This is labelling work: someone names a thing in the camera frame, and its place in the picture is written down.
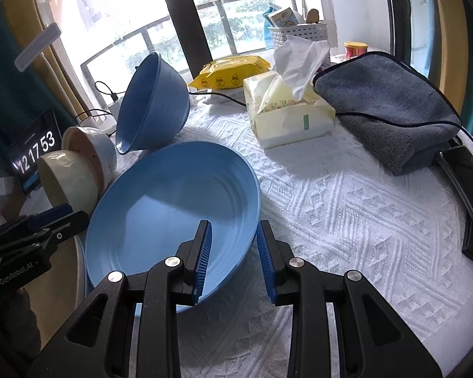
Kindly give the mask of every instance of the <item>plate rim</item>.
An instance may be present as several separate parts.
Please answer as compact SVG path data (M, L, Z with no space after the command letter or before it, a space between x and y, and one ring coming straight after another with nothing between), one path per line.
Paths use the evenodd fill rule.
M156 75L154 77L154 83L153 83L153 87L152 87L152 90L151 90L151 94L149 95L149 99L147 100L147 107L145 109L145 112L144 114L142 115L142 120L140 122L140 125L137 129L137 133L135 134L135 136L133 137L133 140L130 142L130 146L128 146L128 149L126 149L125 152L121 153L121 151L119 149L117 149L117 145L116 145L116 149L117 151L119 152L120 155L126 155L128 152L131 152L132 151L132 146L133 146L133 143L136 141L137 139L137 135L139 134L139 132L142 130L142 128L144 127L144 123L145 123L145 119L146 119L146 116L149 114L149 110L151 109L151 104L152 104L152 98L154 97L154 93L156 92L156 89L158 87L158 75L159 73L161 72L161 60L162 60L162 57L161 57L161 54L157 51L154 51L154 52L151 52L147 57L144 58L144 60L142 61L142 64L144 64L144 62L148 59L148 58L153 58L156 60L156 62L158 63L158 66L156 68ZM131 80L130 80L130 83L128 84L128 87L126 88L126 90L130 89L130 87L133 88L134 85L137 85L139 82L139 78L141 78L140 75L137 75L137 73L135 72L133 74L133 76L131 77ZM122 97L122 101L121 101L121 107L122 107L122 103L125 101L125 97L126 97L126 93L125 95ZM119 124L116 125L115 127L115 139L116 139L116 143L117 143L117 127L119 126Z
M155 155L157 155L159 152L165 152L167 150L169 150L170 148L172 147L175 147L175 146L182 146L182 145L186 145L186 144L209 144L209 145L214 145L214 146L221 146L221 147L224 147L226 148L227 150L230 150L231 152L235 153L238 157L240 157L240 159L242 159L244 161L244 163L247 165L249 171L252 173L252 177L254 179L254 184L256 185L256 189L257 189L257 211L256 211L256 228L257 228L257 224L259 223L259 219L260 219L260 216L261 216L261 187L260 187L260 183L259 183L259 180L258 180L258 177L256 175L256 172L254 171L253 167L251 166L251 164L248 162L248 160L238 151L236 151L235 149L229 147L229 146L226 146L226 145L223 145L223 144L219 144L217 142L210 142L210 141L207 141L207 140L187 140L187 141L183 141L183 142L178 142L178 143L175 143L175 144L171 144L171 145L168 145L168 146L165 146L153 153L151 153L150 155L147 155L145 157L143 157L142 159L138 160L137 162L135 162L132 166L129 167L129 169L127 169L126 171L124 171L116 180L114 180L114 182L109 186L109 188L106 190L106 192L104 193L104 195L102 196L102 198L98 201L98 204L93 212L93 215L96 213L99 205L101 204L103 198L105 197L105 194L107 194L107 192L113 187L116 185L116 183L119 182L119 180L126 174L127 171L129 171L130 169L134 168L135 166L137 166L138 164L140 164L142 161L146 161L148 160L150 157L153 157ZM88 255L87 255L87 248L88 248L88 245L87 245L87 242L88 242L88 235L90 234L90 229L91 229L91 221L89 223L89 226L88 226L88 229L87 229L87 233L86 233L86 242L84 243L84 263L86 265L86 272L88 274L88 278L89 278L89 281L92 285L93 288L96 288L96 286L101 282L101 280L99 281L99 283L95 284L94 283L94 280L92 279L91 275L90 275L90 272L89 272L89 265L88 265ZM204 302L207 298L211 297L216 291L218 291L227 281L228 279L235 273L236 269L238 267L240 267L240 265L242 264L243 262L243 259L245 258L245 256L247 255L251 245L252 245L252 242L254 241L254 238L255 238L255 235L253 235L251 237L251 239L248 241L248 243L245 244L246 248L244 250L244 253L241 255L241 257L239 257L237 263L235 266L233 266L233 268L231 269L230 272L228 272L228 274L219 282L217 283L217 285L212 289L212 291L210 292L203 292L203 295L200 297L200 300L198 302L198 304ZM180 313L180 312L184 312L186 311L187 309L189 309L191 307L189 306L177 306L177 313Z

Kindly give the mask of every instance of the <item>screw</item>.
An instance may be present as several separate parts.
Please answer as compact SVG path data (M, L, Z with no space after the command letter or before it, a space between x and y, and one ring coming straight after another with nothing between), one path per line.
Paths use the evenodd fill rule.
M305 262L303 259L299 257L293 257L291 260L289 260L289 265L292 267L303 267L304 264Z
M107 278L109 279L109 281L117 283L119 280L122 279L122 272L111 272Z
M350 270L348 273L347 273L347 277L349 280L352 280L352 281L359 281L361 280L361 273L357 270Z
M178 257L169 257L165 260L165 264L168 267L177 267L180 264L180 259Z

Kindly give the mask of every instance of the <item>yellow container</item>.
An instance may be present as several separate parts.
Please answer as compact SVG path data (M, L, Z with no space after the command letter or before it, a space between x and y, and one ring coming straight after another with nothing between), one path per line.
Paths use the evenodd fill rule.
M189 84L196 89L228 89L243 86L243 80L268 72L270 64L256 55L216 59L203 67Z
M359 55L366 54L368 52L368 44L359 43L357 41L347 41L345 43L345 55L347 59L359 57Z

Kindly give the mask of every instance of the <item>bowl rim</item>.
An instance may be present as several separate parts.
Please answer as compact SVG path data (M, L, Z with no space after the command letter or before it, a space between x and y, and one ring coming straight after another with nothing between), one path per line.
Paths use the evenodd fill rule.
M156 92L156 88L158 87L158 75L160 74L161 72L161 69L163 68L163 64L162 64L162 61L163 58L161 56L161 54L159 52L152 52L150 53L147 57L144 58L144 60L142 61L142 63L139 65L139 67L137 68L137 70L135 71L135 73L133 74L133 77L131 77L131 81L130 83L128 84L128 87L126 88L126 92L128 92L128 89L130 89L131 85L133 84L133 79L137 76L137 71L140 69L140 67L144 64L144 62L149 58L149 57L152 57L156 60L157 62L157 69L156 69L156 75L155 75L155 78L154 78L154 84L152 86L152 89L151 89L151 93L149 95L149 100L147 101L147 107L145 108L145 112L142 114L142 120L139 124L139 127L138 129L136 130L135 132L135 136L133 137L133 140L130 141L130 144L129 146L121 151L121 147L117 145L117 141L118 141L118 131L119 131L119 120L122 121L122 118L118 118L117 119L117 126L116 126L116 129L115 129L115 139L116 139L116 146L115 148L117 149L117 151L119 152L120 155L126 155L129 151L131 151L132 149L132 146L133 146L133 143L135 143L135 140L137 139L137 136L139 134L139 132L142 130L142 128L144 127L144 123L145 123L145 119L146 119L146 115L149 114L149 110L151 108L151 103L152 103L152 97L154 96L154 93ZM125 101L125 98L126 98L126 93L125 93L125 96L122 97L122 101L121 101L121 107L119 109L119 113L121 113L121 110L123 109L122 108L122 105Z
M89 162L89 164L91 166L91 169L93 170L93 173L95 174L96 182L98 184L98 197L100 198L103 195L104 191L105 191L105 174L104 174L104 171L103 171L101 157L99 155L98 150L95 147L95 144L90 139L91 135L88 132L86 132L87 129L88 128L84 127L84 126L70 126L70 127L68 127L67 130L63 134L63 138L61 138L61 149L62 149L62 151L70 151L70 152L79 153L77 151L73 151L72 149L70 149L70 146L72 144L72 139L73 139L74 135L77 132L81 132L84 135L86 140L89 142L89 144L93 148L93 151L96 155L96 158L98 159L98 163L96 164L97 167L98 167L98 171L95 169L94 165L91 163L91 160L89 160L89 158L87 158L85 155L83 155L82 152L80 153L80 155L82 157L84 157L84 159L86 159Z
M63 190L62 185L59 183L57 176L54 174L51 165L48 163L47 161L48 158L44 156L46 155L42 155L41 157L39 157L39 160L37 162L37 168L39 170L39 177L43 175L41 174L41 171L43 171L44 174L48 174L51 177L51 180L49 180L48 185L47 185L47 188L48 189L50 188L51 190L46 189L46 184L42 182L42 178L40 179L40 183L42 187L44 188L44 192L46 193L46 196L49 202L52 205L55 204L55 201L51 200L51 198L49 197L49 194L52 194L51 191L55 191L56 193L59 193L62 196L62 199L64 199L64 203L68 203L68 198L67 198L67 195L65 194L65 191Z
M38 161L40 162L40 165L42 165L43 167L41 168L40 165L39 165L39 162L37 163L37 167L39 169L39 177L41 176L40 175L40 169L42 169L42 170L45 169L44 172L49 174L54 179L53 180L53 183L54 183L53 186L56 187L56 188L59 188L59 190L61 191L61 195L63 196L63 201L61 202L61 204L66 203L66 204L72 205L70 200L68 199L68 196L67 196L67 193L65 192L65 189L63 188L60 181L58 180L58 176L54 173L54 171L52 169L52 163L49 162L52 159L50 156L52 156L53 154L61 154L61 153L64 153L64 154L69 153L69 154L72 154L74 157L79 158L79 160L91 172L91 176L93 178L94 185L96 187L96 197L97 197L96 204L97 204L98 200L99 200L98 178L96 176L95 170L93 169L93 166L91 165L91 163L83 155L79 154L78 152L62 149L62 150L59 150L59 151L53 151L53 152L50 152L48 154L42 155L41 157L39 157ZM53 205L53 206L59 205L59 203L58 204L54 203L53 200L51 200L51 198L49 197L48 191L46 190L46 186L42 182L42 178L40 179L40 183L41 183L42 187L44 188L46 196L47 196L49 202L51 203L51 205Z
M176 144L172 144L172 145L169 145L169 146L165 146L163 147L162 149L156 151L156 152L153 152L152 154L150 155L147 155L146 157L138 160L132 167L130 167L130 169L132 169L134 166L136 166L137 164L141 164L143 163L145 160L147 160L149 157L153 156L153 155L156 155L158 152L165 152L167 149L173 147L173 146L185 146L187 144L205 144L205 145L209 145L209 146L222 146L228 150L230 150L231 152L234 152L238 157L240 157L240 159L243 160L243 162L247 165L248 167L248 170L250 171L250 173L252 174L252 177L254 179L254 184L256 185L256 196L257 196L257 209L256 209L256 218L255 218L255 222L256 222L256 228L257 228L257 225L259 223L259 219L261 217L261 186L260 186L260 183L259 183L259 180L258 180L258 177L256 175L256 172L254 171L253 167L251 166L251 164L249 163L249 161L238 151L236 151L235 149L229 147L229 146L226 146L226 145L223 145L223 144L218 144L217 142L209 142L209 141L206 141L206 140L190 140L190 141L183 141L183 142L178 142ZM126 174L126 172L124 172L122 175L120 175L112 184L111 186L109 187L109 189L112 187L112 186L115 186L116 183L122 181L122 177ZM96 213L97 209L99 208L99 206L101 206L101 200L100 202L98 203L97 207L95 208L93 214ZM96 285L98 285L98 283L95 284L95 280L93 280L93 277L91 276L90 272L89 272L89 265L88 265L88 255L87 255L87 241L88 241L88 236L90 234L90 230L91 230L91 222L89 223L89 227L87 229L87 232L86 232L86 244L85 244L85 252L86 254L84 255L84 260L85 260L85 264L86 264L86 271L88 273L88 278L90 280L90 283L92 286L96 287ZM256 229L254 229L254 233L253 233L253 236L250 238L250 240L248 241L248 243L245 244L245 249L243 250L243 254L241 254L239 257L238 257L238 260L236 262L236 264L233 266L233 268L226 274L226 276L219 282L216 284L216 286L212 289L212 291L210 292L203 292L203 295L200 297L200 301L199 303L202 303L204 302L205 300L207 300L209 297L211 297L216 291L218 291L222 286L224 286L224 284L226 284L226 282L228 282L228 280L231 278L231 276L235 273L235 271L240 267L240 265L242 264L243 262L243 259L246 257L246 255L248 254L248 251L254 241L254 238L255 238L255 233L256 233ZM180 313L180 312L183 312L187 309L189 309L191 307L188 307L188 306L177 306L177 313Z

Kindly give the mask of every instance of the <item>clock display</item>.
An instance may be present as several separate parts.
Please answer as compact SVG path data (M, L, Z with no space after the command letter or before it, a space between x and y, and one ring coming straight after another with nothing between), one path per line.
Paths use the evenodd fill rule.
M37 119L10 149L10 161L24 193L39 183L37 161L49 152L61 149L61 136L53 109Z

